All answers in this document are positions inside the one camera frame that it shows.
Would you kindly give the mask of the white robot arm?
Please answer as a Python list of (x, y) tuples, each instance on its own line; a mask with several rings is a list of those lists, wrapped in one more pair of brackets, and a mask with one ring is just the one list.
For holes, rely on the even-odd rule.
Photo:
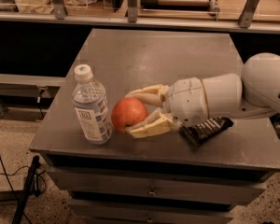
[(128, 95), (156, 109), (127, 127), (134, 138), (168, 133), (208, 119), (262, 119), (280, 113), (280, 56), (250, 57), (239, 75), (180, 79), (171, 86), (154, 85)]

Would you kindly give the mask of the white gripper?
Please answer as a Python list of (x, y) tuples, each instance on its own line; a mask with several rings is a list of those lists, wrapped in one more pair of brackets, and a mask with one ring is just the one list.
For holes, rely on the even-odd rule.
[(186, 127), (197, 125), (208, 119), (203, 83), (196, 77), (181, 79), (170, 88), (167, 85), (153, 85), (129, 91), (126, 98), (136, 98), (144, 104), (157, 108), (140, 123), (126, 128), (133, 138), (146, 138), (170, 132), (176, 121)]

